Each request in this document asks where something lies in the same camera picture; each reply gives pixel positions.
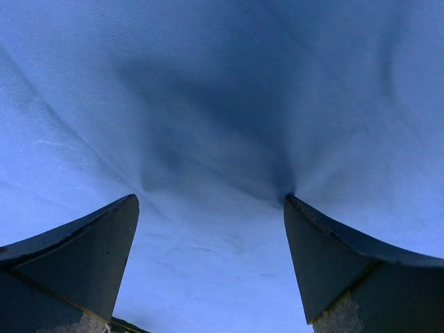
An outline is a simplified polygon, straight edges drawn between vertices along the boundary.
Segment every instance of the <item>blue surface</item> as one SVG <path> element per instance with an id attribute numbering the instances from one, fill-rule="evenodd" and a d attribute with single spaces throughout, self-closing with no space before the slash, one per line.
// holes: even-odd
<path id="1" fill-rule="evenodd" d="M 310 332 L 287 193 L 444 257 L 443 15 L 438 0 L 0 0 L 0 245 L 136 193 L 115 316 Z"/>

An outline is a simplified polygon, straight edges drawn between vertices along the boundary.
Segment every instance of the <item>metal part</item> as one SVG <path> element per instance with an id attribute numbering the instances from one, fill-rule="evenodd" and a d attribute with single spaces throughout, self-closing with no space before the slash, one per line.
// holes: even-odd
<path id="1" fill-rule="evenodd" d="M 111 321 L 138 218 L 139 201 L 129 195 L 2 247 L 0 332 L 69 327 L 82 323 L 84 314 Z"/>
<path id="2" fill-rule="evenodd" d="M 317 332 L 444 332 L 443 259 L 386 244 L 294 196 L 285 199 L 284 220 L 307 323 Z M 360 324 L 346 330 L 351 313 Z"/>

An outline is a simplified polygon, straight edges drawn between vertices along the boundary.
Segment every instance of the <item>blue cloth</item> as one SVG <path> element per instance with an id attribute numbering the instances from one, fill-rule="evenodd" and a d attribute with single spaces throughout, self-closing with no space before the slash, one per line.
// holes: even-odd
<path id="1" fill-rule="evenodd" d="M 444 2 L 0 0 L 0 245 L 136 193 L 115 316 L 310 332 L 296 195 L 444 257 Z"/>

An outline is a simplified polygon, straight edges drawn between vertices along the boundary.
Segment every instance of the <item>blue fabric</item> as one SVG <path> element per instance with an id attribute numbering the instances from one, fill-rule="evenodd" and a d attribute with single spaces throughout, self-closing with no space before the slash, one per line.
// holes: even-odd
<path id="1" fill-rule="evenodd" d="M 444 257 L 439 0 L 0 0 L 0 244 L 136 193 L 115 316 L 310 332 L 295 192 Z"/>

